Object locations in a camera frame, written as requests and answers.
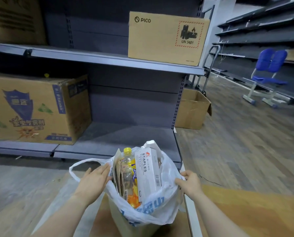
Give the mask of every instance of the bag handle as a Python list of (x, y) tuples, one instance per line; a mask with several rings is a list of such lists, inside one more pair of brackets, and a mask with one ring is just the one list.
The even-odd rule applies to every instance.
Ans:
[(74, 163), (72, 166), (69, 167), (69, 173), (70, 175), (78, 182), (80, 182), (80, 178), (74, 173), (72, 172), (72, 169), (82, 163), (85, 163), (85, 162), (89, 162), (89, 161), (96, 161), (96, 162), (99, 162), (102, 166), (105, 165), (106, 163), (108, 163), (109, 161), (112, 160), (112, 158), (110, 159), (96, 159), (96, 158), (90, 158), (90, 159), (83, 159), (77, 163)]

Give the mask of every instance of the chair seat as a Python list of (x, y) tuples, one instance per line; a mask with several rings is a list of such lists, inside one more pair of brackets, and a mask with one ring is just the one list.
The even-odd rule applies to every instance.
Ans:
[(270, 78), (270, 77), (256, 76), (256, 75), (254, 75), (252, 77), (252, 80), (255, 82), (262, 83), (262, 84), (269, 83), (269, 84), (276, 84), (276, 85), (280, 85), (280, 86), (288, 84), (287, 81), (278, 80), (278, 79)]

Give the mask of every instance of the forearm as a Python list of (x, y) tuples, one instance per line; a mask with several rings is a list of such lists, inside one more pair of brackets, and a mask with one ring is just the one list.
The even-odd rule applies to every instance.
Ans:
[(32, 237), (73, 237), (87, 205), (72, 196)]
[(194, 200), (210, 237), (247, 237), (206, 195), (197, 195)]

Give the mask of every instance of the red dashed border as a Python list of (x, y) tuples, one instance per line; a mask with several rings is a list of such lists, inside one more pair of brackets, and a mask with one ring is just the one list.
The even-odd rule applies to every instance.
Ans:
[[(199, 36), (199, 43), (197, 46), (183, 46), (183, 45), (177, 45), (178, 43), (178, 36), (179, 36), (179, 31), (180, 31), (180, 24), (184, 22), (184, 23), (195, 23), (195, 24), (202, 24), (202, 29), (200, 32), (200, 36)], [(178, 27), (178, 32), (177, 32), (177, 38), (175, 40), (175, 46), (181, 46), (181, 47), (189, 47), (189, 48), (198, 48), (200, 45), (200, 39), (201, 39), (201, 35), (202, 35), (202, 31), (203, 31), (203, 27), (204, 27), (204, 23), (203, 22), (195, 22), (195, 21), (180, 21), (179, 22), (179, 27)]]

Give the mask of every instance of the hand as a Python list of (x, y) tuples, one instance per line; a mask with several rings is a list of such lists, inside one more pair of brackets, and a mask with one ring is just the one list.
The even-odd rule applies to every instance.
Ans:
[(91, 168), (89, 168), (80, 180), (73, 196), (83, 201), (86, 206), (89, 206), (101, 195), (107, 182), (112, 180), (112, 177), (108, 176), (109, 172), (110, 165), (108, 163), (92, 172)]
[(182, 191), (194, 200), (196, 196), (203, 194), (201, 182), (196, 173), (186, 170), (180, 173), (186, 180), (176, 178), (174, 182), (178, 184)]

